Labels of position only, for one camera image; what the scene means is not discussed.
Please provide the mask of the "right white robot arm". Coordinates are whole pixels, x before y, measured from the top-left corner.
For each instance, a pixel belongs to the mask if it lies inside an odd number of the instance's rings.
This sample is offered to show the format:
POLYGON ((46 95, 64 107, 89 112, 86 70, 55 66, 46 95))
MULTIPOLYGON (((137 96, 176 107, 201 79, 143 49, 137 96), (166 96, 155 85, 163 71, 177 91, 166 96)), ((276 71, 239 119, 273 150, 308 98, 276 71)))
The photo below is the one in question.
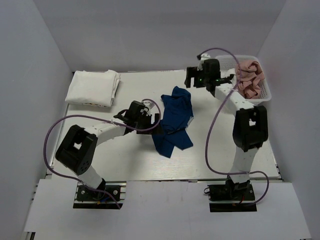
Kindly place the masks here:
POLYGON ((186 69, 185 86, 206 88, 234 115, 232 138, 236 152, 225 192, 236 200, 249 188, 254 157, 268 139, 267 110, 250 101, 260 95, 258 84, 264 80, 264 73, 255 60, 237 60, 234 73, 222 76, 218 59, 207 53, 198 55, 197 59, 198 66, 186 69))

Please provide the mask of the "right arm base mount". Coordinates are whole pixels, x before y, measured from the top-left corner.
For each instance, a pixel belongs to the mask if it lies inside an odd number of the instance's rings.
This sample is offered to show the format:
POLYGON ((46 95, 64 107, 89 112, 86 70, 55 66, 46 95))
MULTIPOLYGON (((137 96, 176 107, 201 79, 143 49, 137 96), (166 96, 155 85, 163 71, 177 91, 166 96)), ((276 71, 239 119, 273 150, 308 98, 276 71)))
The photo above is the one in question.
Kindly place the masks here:
POLYGON ((249 180, 234 183, 228 177, 224 184, 209 184, 203 193, 208 196, 211 213, 256 212, 257 204, 249 180))

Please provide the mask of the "pink t shirt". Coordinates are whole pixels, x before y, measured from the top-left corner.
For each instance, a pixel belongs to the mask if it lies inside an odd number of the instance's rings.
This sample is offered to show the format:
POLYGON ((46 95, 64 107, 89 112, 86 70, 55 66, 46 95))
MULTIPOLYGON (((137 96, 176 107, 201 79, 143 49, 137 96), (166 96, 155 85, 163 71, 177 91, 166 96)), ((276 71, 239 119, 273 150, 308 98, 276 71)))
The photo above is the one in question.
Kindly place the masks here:
POLYGON ((260 64, 255 60, 244 60, 235 65, 238 92, 245 99, 258 99, 261 88, 260 81, 265 79, 265 75, 260 64))

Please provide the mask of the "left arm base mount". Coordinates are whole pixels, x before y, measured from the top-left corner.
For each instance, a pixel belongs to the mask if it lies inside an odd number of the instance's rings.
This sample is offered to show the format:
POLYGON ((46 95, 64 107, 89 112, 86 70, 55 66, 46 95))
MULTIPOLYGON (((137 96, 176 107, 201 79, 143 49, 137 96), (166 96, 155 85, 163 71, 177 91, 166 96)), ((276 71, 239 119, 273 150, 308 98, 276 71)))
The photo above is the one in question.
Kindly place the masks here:
MULTIPOLYGON (((112 195, 121 208, 126 197, 126 182, 107 182, 105 191, 112 195)), ((78 184, 73 201, 74 209, 119 210, 115 201, 106 193, 94 192, 78 184)))

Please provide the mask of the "white black printed t shirt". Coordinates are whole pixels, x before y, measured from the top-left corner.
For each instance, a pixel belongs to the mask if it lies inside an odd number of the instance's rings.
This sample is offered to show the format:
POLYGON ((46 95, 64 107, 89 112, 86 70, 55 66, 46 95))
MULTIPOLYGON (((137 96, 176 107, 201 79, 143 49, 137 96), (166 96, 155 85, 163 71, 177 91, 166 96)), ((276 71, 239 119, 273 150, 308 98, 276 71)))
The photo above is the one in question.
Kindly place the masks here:
POLYGON ((233 76, 233 78, 231 79, 231 83, 233 86, 235 86, 237 83, 237 75, 236 75, 235 68, 231 68, 231 69, 228 69, 226 71, 221 72, 222 78, 228 78, 230 76, 233 76))

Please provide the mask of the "blue t shirt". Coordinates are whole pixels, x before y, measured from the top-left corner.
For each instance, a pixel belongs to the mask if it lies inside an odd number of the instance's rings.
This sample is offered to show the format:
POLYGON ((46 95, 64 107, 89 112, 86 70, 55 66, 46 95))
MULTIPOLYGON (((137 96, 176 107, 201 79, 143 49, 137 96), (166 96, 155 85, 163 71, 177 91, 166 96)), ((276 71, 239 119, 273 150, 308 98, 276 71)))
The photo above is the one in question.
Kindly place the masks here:
POLYGON ((191 93, 175 86, 171 95, 161 96, 164 111, 159 125, 162 133, 152 135, 156 151, 166 158, 172 156, 174 148, 185 150, 194 144, 187 134, 186 128, 194 119, 191 93))

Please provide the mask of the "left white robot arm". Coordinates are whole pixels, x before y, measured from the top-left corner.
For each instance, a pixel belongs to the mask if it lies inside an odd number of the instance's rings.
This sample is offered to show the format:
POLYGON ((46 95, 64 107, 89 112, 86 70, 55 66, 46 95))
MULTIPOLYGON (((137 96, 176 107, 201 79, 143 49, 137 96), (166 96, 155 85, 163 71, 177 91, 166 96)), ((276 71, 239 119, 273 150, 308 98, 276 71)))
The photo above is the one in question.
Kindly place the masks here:
POLYGON ((99 200, 105 196, 106 181, 92 166, 96 148, 109 140, 125 136, 133 131, 150 135, 160 130, 161 110, 152 99, 134 100, 128 109, 104 120, 86 115, 70 115, 101 121, 98 125, 81 127, 72 125, 60 143, 55 159, 77 176, 77 181, 88 188, 88 193, 99 200))

